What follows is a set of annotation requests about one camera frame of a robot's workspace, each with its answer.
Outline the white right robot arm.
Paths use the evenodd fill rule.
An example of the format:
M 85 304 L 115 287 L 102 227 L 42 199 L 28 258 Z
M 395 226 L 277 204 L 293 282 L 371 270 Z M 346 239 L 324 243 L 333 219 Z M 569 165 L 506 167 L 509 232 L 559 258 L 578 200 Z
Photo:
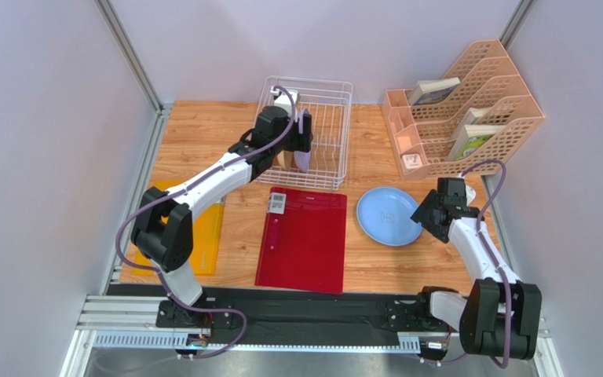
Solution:
M 358 203 L 361 226 L 380 225 L 401 236 L 408 230 L 427 231 L 459 251 L 473 279 L 469 296 L 444 287 L 424 287 L 417 295 L 414 318 L 420 326 L 446 325 L 459 333 L 464 353 L 490 357 L 505 368 L 512 359 L 535 356 L 543 296 L 534 284 L 526 284 L 508 266 L 488 235 L 484 214 L 489 205 L 472 206 L 475 191 L 466 183 L 468 173 L 483 165 L 506 164 L 486 159 L 463 170 L 455 178 L 438 178 L 437 187 L 421 203 L 406 207 L 368 200 L 386 187 L 370 190 Z

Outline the blue plate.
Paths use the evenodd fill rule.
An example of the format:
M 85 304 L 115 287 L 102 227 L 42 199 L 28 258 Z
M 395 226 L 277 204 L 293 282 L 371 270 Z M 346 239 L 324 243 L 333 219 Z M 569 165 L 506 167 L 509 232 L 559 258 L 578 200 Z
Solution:
M 357 202 L 356 218 L 367 236 L 389 247 L 415 242 L 422 226 L 411 218 L 418 202 L 401 189 L 378 187 L 365 192 Z

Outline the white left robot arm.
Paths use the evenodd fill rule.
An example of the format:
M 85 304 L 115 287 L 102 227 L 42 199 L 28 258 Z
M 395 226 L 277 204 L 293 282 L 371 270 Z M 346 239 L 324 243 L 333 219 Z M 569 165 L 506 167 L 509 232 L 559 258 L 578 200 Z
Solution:
M 249 184 L 270 169 L 289 141 L 296 111 L 266 106 L 255 125 L 212 167 L 167 191 L 144 193 L 130 241 L 152 263 L 170 297 L 182 306 L 197 302 L 203 289 L 189 258 L 194 248 L 193 225 L 211 205 Z

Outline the purple plate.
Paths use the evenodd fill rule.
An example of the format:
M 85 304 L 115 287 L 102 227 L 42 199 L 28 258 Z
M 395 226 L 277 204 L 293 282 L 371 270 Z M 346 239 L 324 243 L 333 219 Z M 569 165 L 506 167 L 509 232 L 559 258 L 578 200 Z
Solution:
M 307 109 L 303 108 L 300 111 L 300 114 L 301 114 L 301 112 L 309 112 L 309 111 Z M 311 159 L 310 152 L 304 153 L 304 152 L 297 152 L 296 150 L 294 151 L 294 163 L 297 166 L 297 168 L 302 172 L 307 172 L 309 170 L 310 159 Z

